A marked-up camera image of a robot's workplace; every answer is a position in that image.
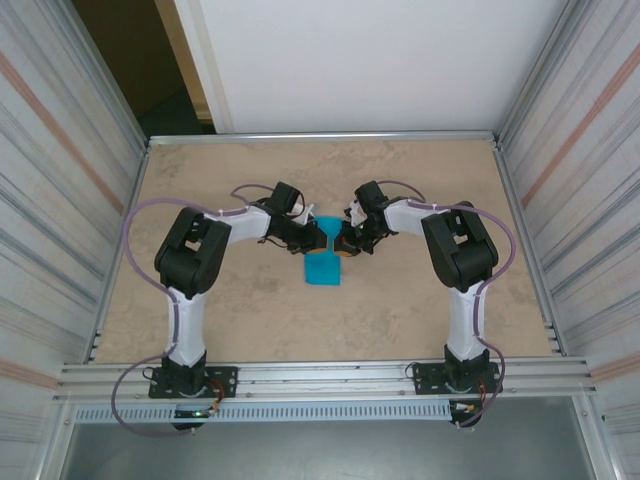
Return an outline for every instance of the floor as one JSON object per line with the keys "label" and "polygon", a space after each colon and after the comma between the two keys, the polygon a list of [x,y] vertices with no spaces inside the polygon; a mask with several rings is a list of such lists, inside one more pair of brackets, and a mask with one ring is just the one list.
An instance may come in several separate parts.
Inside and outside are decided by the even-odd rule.
{"label": "floor", "polygon": [[[300,188],[318,214],[342,216],[355,188],[384,178],[409,181],[430,201],[470,200],[513,228],[486,141],[156,146],[140,200],[172,196],[233,208],[238,202],[228,193],[234,186],[283,180]],[[406,194],[399,187],[386,192]],[[160,205],[136,218],[131,245],[147,272],[154,273],[153,258],[178,211]],[[504,261],[506,237],[487,228]],[[204,330],[211,362],[441,358],[448,291],[417,236],[394,236],[373,256],[342,259],[339,287],[308,285],[301,256],[245,241],[227,249],[208,295]],[[551,353],[521,251],[489,289],[486,334],[507,356]],[[122,262],[96,361],[134,362],[161,352],[166,339],[166,299]]]}
{"label": "floor", "polygon": [[499,399],[475,431],[443,421],[204,425],[149,440],[76,426],[64,480],[594,479],[570,398]]}

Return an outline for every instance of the ventilation grille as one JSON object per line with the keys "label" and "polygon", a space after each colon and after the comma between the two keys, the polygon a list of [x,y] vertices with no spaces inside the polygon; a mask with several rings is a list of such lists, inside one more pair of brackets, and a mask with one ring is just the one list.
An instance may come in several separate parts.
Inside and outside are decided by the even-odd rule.
{"label": "ventilation grille", "polygon": [[[182,411],[192,408],[182,405]],[[376,402],[227,403],[208,419],[176,419],[176,405],[131,405],[118,409],[130,423],[313,422],[348,420],[451,420],[448,400]],[[114,423],[109,405],[81,407],[76,423]]]}

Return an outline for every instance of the beige marble surface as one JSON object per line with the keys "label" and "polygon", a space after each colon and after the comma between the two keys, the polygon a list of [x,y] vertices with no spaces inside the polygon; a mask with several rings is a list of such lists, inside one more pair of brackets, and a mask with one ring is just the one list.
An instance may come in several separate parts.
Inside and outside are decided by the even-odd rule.
{"label": "beige marble surface", "polygon": [[[386,178],[414,184],[429,201],[469,200],[513,227],[484,141],[156,146],[139,200],[173,196],[231,208],[239,206],[228,196],[236,185],[282,180],[316,203],[318,214],[341,216],[355,188]],[[395,186],[385,191],[407,193]],[[262,192],[246,193],[257,198]],[[151,207],[134,221],[133,252],[154,276],[153,257],[178,211]],[[497,227],[487,227],[503,261],[508,241]],[[253,241],[235,244],[206,312],[210,361],[438,358],[449,330],[447,290],[433,273],[426,243],[406,234],[383,241],[373,256],[342,259],[340,287],[307,285],[300,255]],[[522,253],[489,289],[486,334],[509,356],[550,354]],[[132,362],[159,353],[166,335],[163,294],[123,260],[96,361]]]}

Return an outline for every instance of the white wall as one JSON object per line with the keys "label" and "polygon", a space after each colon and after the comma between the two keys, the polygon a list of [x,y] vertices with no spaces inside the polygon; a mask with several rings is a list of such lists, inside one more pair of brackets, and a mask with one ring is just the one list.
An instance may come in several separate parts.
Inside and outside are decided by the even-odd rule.
{"label": "white wall", "polygon": [[565,0],[176,0],[222,133],[493,129]]}

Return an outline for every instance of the aluminum frame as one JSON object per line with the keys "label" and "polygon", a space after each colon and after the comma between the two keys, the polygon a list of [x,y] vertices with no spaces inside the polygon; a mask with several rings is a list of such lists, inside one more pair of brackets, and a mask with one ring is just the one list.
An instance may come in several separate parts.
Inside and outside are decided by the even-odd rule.
{"label": "aluminum frame", "polygon": [[59,480],[71,444],[77,410],[78,406],[71,403],[51,407],[46,431],[48,440],[33,478]]}
{"label": "aluminum frame", "polygon": [[[144,174],[147,171],[147,166],[149,165],[150,156],[151,147],[147,147],[147,151],[142,157],[140,167],[138,168],[138,172],[136,173],[136,179],[133,184],[133,191],[131,192],[131,196],[129,197],[129,201],[127,202],[127,212],[129,212],[129,210],[131,210],[131,208],[134,207],[138,202],[138,196],[140,195],[142,181],[144,180]],[[118,243],[116,244],[116,248],[113,253],[113,260],[111,261],[111,265],[109,266],[109,272],[107,273],[107,277],[104,281],[102,294],[100,296],[100,303],[98,304],[98,310],[96,314],[96,325],[93,330],[93,334],[89,337],[84,348],[84,356],[82,357],[84,363],[92,359],[91,354],[93,349],[96,347],[96,338],[99,337],[102,328],[104,327],[104,322],[107,318],[107,311],[109,310],[109,303],[111,302],[113,289],[116,285],[116,278],[118,276],[118,271],[120,270],[120,261],[122,259],[123,251],[124,243],[122,241],[122,236],[120,235],[118,237]]]}
{"label": "aluminum frame", "polygon": [[531,275],[531,280],[533,281],[533,289],[536,292],[536,296],[538,297],[538,303],[540,304],[542,316],[546,322],[551,322],[551,324],[553,325],[556,332],[556,339],[560,352],[562,355],[566,355],[567,352],[564,348],[565,342],[563,333],[562,329],[558,328],[558,313],[551,298],[551,290],[549,289],[547,281],[542,273],[542,263],[540,262],[538,254],[536,253],[535,247],[533,245],[533,237],[531,236],[531,231],[529,230],[529,227],[525,222],[520,200],[518,200],[513,179],[511,177],[511,174],[509,173],[509,169],[507,168],[505,154],[501,146],[497,145],[495,142],[493,145],[493,156],[496,160],[498,172],[500,173],[500,179],[502,180],[502,186],[504,188],[505,194],[507,195],[507,203],[509,204],[509,208],[511,209],[511,215],[513,217],[513,221],[516,224],[518,236],[520,237],[520,243],[522,244],[522,249],[524,251],[524,258],[527,262],[527,267],[529,267],[529,274]]}
{"label": "aluminum frame", "polygon": [[438,130],[422,132],[326,132],[326,133],[254,133],[222,135],[153,136],[149,145],[214,145],[221,143],[281,142],[381,142],[426,140],[493,140],[490,130]]}
{"label": "aluminum frame", "polygon": [[[299,402],[338,400],[459,399],[468,395],[417,396],[405,369],[413,362],[436,360],[365,362],[234,363],[239,367],[236,397],[225,402]],[[118,391],[122,404],[198,404],[202,399],[148,398],[145,366],[128,375]],[[60,378],[54,404],[109,403],[117,378],[127,365],[69,365]],[[502,397],[594,395],[586,360],[576,357],[507,358]]]}
{"label": "aluminum frame", "polygon": [[595,398],[586,396],[573,397],[573,406],[593,471],[598,480],[605,478],[621,480],[624,478],[624,473],[620,458],[604,425],[604,416],[594,400]]}

